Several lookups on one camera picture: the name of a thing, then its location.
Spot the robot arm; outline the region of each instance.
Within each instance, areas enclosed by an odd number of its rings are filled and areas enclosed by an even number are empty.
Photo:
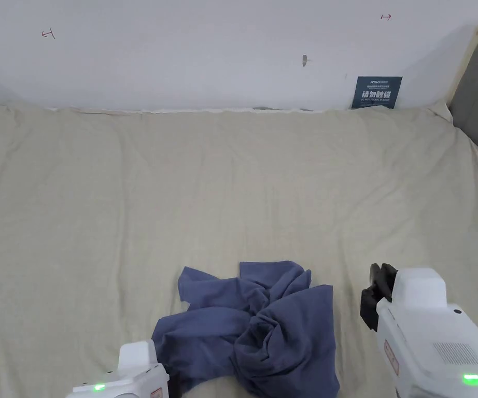
[[[138,341],[121,347],[116,371],[83,382],[67,398],[169,398],[168,381],[153,341]]]
[[[377,345],[398,398],[478,398],[478,328],[448,304],[445,282],[430,268],[370,268],[360,315]]]

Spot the mattress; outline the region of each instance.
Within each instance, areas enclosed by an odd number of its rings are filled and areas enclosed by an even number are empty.
[[[112,115],[0,106],[0,397],[64,397],[180,312],[190,266],[334,286],[340,397],[390,396],[369,267],[433,267],[478,325],[478,147],[444,105]],[[247,397],[233,378],[188,395]]]

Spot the crumpled blue towel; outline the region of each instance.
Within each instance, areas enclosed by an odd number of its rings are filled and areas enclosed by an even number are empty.
[[[152,339],[180,391],[235,375],[263,398],[335,397],[333,286],[309,288],[311,271],[290,261],[239,269],[218,279],[186,267],[178,279],[190,307],[161,318]]]

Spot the sign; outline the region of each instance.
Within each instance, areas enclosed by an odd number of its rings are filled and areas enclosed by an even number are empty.
[[[352,109],[376,105],[394,109],[401,79],[401,76],[359,76]]]

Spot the green led light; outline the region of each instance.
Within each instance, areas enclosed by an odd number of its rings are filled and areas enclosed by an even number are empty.
[[[464,375],[462,382],[468,386],[478,386],[478,375]]]

